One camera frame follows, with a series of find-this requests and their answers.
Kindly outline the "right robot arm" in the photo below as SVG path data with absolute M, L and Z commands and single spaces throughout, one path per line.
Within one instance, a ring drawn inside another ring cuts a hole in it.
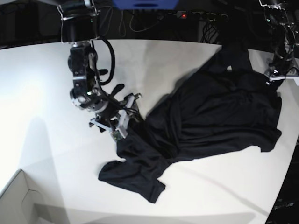
M 61 41 L 72 44 L 68 57 L 68 67 L 73 74 L 72 103 L 95 114 L 89 126 L 97 126 L 101 132 L 108 131 L 115 141 L 126 138 L 129 122 L 142 120 L 136 103 L 142 95 L 130 93 L 119 101 L 115 95 L 124 88 L 123 84 L 116 85 L 111 93 L 102 88 L 114 77 L 115 53 L 110 42 L 100 35 L 100 10 L 92 0 L 66 0 L 57 9 L 62 20 Z M 97 39 L 108 46 L 109 71 L 97 68 L 98 54 L 93 43 Z

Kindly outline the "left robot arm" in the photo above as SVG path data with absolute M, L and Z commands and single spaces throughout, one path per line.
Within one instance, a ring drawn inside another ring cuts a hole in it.
M 299 25 L 291 13 L 290 0 L 260 0 L 264 17 L 271 28 L 273 58 L 268 62 L 264 75 L 268 86 L 279 86 L 283 81 L 293 80 L 299 84 L 299 65 L 295 48 L 299 45 Z

